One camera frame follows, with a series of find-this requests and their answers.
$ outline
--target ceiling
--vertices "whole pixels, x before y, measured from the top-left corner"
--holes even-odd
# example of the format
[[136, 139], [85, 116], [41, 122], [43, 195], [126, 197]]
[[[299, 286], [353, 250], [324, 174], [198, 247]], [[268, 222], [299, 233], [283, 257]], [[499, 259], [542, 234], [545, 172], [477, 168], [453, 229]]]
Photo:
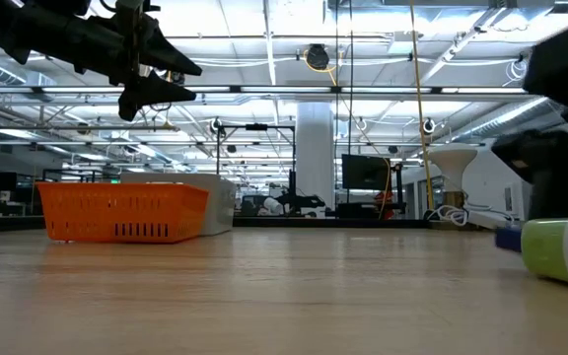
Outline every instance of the ceiling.
[[[373, 8], [373, 11], [370, 11], [367, 8], [358, 8], [358, 2], [352, 1], [356, 7], [352, 22], [349, 21], [349, 16], [344, 16], [348, 3], [342, 2], [344, 4], [339, 8], [341, 14], [338, 25], [334, 21], [335, 11], [324, 13], [323, 1], [320, 0], [154, 0], [153, 3], [160, 5], [162, 11], [151, 15], [159, 20], [160, 27], [170, 43], [202, 67], [203, 74], [200, 77], [186, 78], [187, 86], [415, 86], [414, 61], [408, 60], [413, 50], [408, 13], [386, 11], [390, 8], [388, 6]], [[549, 13], [549, 8], [530, 19], [521, 16], [522, 12], [513, 11], [494, 25], [492, 22], [488, 23], [486, 18], [485, 31], [472, 35], [474, 26], [484, 23], [484, 14], [490, 14], [492, 17], [496, 14], [488, 13], [485, 6], [466, 10], [458, 6], [444, 5], [452, 5], [457, 1], [435, 3], [441, 10], [434, 18], [416, 16], [419, 72], [421, 77], [430, 74], [422, 83], [426, 87], [520, 87], [527, 66], [526, 62], [515, 61], [520, 55], [527, 58], [532, 46], [538, 41], [568, 27], [568, 14], [553, 11]], [[90, 15], [93, 14], [110, 16], [98, 0], [92, 2]], [[268, 40], [267, 27], [270, 29]], [[337, 28], [340, 37], [335, 36]], [[330, 66], [334, 67], [334, 81], [338, 78], [338, 82], [333, 82], [327, 73], [309, 69], [304, 61], [304, 52], [312, 43], [324, 44], [331, 58]], [[268, 60], [269, 46], [272, 46], [272, 61]], [[436, 67], [436, 60], [445, 53], [448, 54], [453, 47], [456, 48], [455, 52], [445, 58], [443, 65]], [[337, 62], [336, 58], [340, 56], [343, 59]], [[0, 49], [0, 66], [13, 73], [42, 73], [58, 86], [108, 85], [107, 78], [103, 75], [94, 72], [76, 74], [71, 64], [45, 58], [40, 53], [34, 54], [33, 60], [22, 67]], [[0, 95], [0, 105], [7, 105], [8, 109], [24, 117], [12, 120], [14, 124], [37, 122], [40, 117], [39, 107], [43, 107], [43, 117], [50, 117], [49, 124], [53, 125], [89, 122], [91, 125], [128, 126], [128, 123], [120, 120], [117, 115], [116, 96], [72, 94], [57, 98], [62, 98], [62, 104], [59, 104], [59, 100], [45, 104], [21, 95]], [[272, 124], [277, 120], [281, 125], [294, 125], [297, 102], [308, 100], [305, 97], [287, 95], [213, 94], [199, 98], [200, 100], [194, 103], [176, 103], [171, 109], [159, 113], [145, 108], [146, 114], [140, 114], [135, 121], [138, 125], [148, 124], [155, 127], [167, 121], [177, 130], [180, 129], [180, 132], [139, 130], [128, 134], [128, 138], [134, 141], [206, 142], [211, 139], [209, 125], [217, 117], [226, 124]], [[89, 100], [106, 101], [97, 106], [85, 105]], [[322, 100], [331, 102], [332, 111], [338, 111], [340, 119], [349, 117], [344, 100], [337, 102], [335, 97]], [[467, 127], [507, 104], [506, 100], [495, 100], [494, 97], [484, 100], [479, 97], [449, 98], [447, 101], [437, 99], [423, 102], [422, 114], [425, 119], [431, 118], [438, 124], [436, 134], [431, 140], [445, 141], [454, 135], [454, 131]], [[384, 100], [383, 97], [369, 100], [364, 96], [357, 96], [353, 100], [352, 108], [353, 116], [358, 118], [363, 132], [372, 141], [419, 142], [420, 113], [413, 96], [407, 100], [395, 101]], [[356, 129], [352, 132], [352, 141], [366, 141], [367, 138], [360, 131]], [[73, 141], [106, 140], [96, 131], [89, 135], [80, 135], [76, 131], [63, 131], [59, 134], [52, 131], [51, 135], [46, 133], [48, 132], [39, 132], [38, 135], [49, 139]], [[11, 138], [0, 134], [0, 139]], [[276, 158], [278, 155], [286, 157], [292, 154], [292, 149], [282, 143], [285, 139], [277, 133], [271, 133], [267, 137], [264, 133], [239, 130], [229, 139], [229, 142], [262, 142], [259, 147], [239, 146], [238, 152], [228, 154], [230, 156]], [[273, 149], [268, 145], [269, 139], [274, 139], [282, 145]], [[62, 148], [68, 152], [83, 149]], [[213, 151], [211, 146], [152, 148], [171, 161], [198, 166], [201, 171], [212, 169], [212, 159], [207, 156]], [[360, 149], [362, 154], [377, 154], [371, 147]], [[413, 148], [403, 148], [399, 154], [406, 157], [412, 150]], [[120, 147], [109, 147], [104, 149], [104, 152], [105, 155], [110, 153], [111, 160], [115, 162], [158, 163], [155, 159], [139, 157], [141, 154], [137, 152], [135, 157], [132, 154], [124, 155], [123, 148]], [[281, 173], [283, 167], [262, 168], [255, 167], [257, 171], [269, 171], [271, 178], [274, 178]]]

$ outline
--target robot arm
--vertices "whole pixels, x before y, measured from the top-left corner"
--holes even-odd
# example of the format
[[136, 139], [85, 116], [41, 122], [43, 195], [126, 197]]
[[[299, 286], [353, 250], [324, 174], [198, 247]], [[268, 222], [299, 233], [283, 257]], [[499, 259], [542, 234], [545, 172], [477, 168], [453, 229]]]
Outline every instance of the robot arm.
[[146, 14], [157, 8], [150, 0], [118, 0], [110, 18], [87, 13], [90, 0], [26, 0], [18, 7], [0, 0], [0, 47], [21, 64], [32, 50], [74, 65], [77, 73], [91, 69], [124, 85], [119, 115], [131, 121], [146, 105], [192, 101], [195, 94], [159, 78], [154, 71], [139, 75], [140, 64], [174, 73], [200, 75], [202, 70], [176, 50]]

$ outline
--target white box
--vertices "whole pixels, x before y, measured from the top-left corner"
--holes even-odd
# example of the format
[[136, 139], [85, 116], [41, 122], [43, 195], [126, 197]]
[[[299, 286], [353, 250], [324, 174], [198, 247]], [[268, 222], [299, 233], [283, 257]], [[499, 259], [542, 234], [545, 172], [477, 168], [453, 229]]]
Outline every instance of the white box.
[[209, 191], [207, 211], [200, 236], [213, 236], [232, 230], [236, 185], [212, 174], [122, 173], [121, 182], [180, 182]]

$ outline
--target desk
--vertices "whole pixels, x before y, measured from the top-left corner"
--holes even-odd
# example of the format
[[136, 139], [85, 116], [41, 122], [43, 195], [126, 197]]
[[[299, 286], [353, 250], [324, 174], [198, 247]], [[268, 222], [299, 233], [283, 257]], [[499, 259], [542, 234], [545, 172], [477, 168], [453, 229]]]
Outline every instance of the desk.
[[0, 355], [568, 354], [568, 285], [490, 234], [237, 229], [173, 246], [0, 234]]

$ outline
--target green object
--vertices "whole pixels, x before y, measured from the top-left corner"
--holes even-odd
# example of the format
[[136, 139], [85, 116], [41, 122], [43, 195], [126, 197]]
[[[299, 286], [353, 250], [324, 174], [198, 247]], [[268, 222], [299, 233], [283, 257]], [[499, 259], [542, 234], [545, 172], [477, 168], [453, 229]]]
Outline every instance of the green object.
[[568, 282], [564, 256], [564, 230], [568, 220], [535, 220], [523, 227], [523, 262], [537, 275]]

